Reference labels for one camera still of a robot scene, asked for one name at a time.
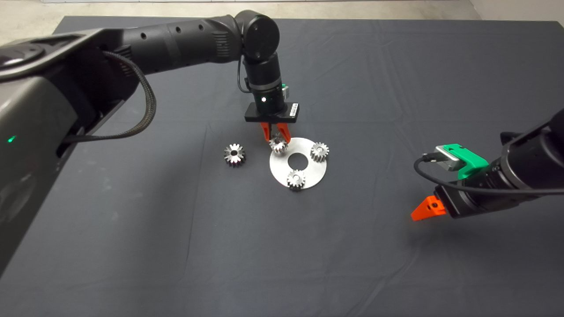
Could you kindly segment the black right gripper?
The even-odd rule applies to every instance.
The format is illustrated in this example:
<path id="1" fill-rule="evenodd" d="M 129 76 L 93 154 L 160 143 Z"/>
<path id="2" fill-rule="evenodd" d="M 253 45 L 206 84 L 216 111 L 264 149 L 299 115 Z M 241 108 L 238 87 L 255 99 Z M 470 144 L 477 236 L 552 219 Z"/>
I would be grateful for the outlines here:
<path id="1" fill-rule="evenodd" d="M 495 210 L 479 205 L 468 192 L 436 185 L 435 196 L 428 196 L 411 212 L 413 221 L 439 217 L 448 214 L 453 219 L 492 213 Z"/>

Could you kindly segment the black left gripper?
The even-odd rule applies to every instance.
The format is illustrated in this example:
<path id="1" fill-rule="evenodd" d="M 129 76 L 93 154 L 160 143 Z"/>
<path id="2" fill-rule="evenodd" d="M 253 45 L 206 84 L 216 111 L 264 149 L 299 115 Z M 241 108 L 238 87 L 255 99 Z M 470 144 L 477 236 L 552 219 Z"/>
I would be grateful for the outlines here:
<path id="1" fill-rule="evenodd" d="M 260 128 L 267 143 L 271 140 L 271 124 L 276 124 L 286 143 L 291 142 L 288 124 L 296 123 L 301 105 L 298 102 L 287 102 L 286 92 L 286 88 L 251 90 L 254 102 L 249 104 L 245 112 L 245 121 L 260 122 Z"/>

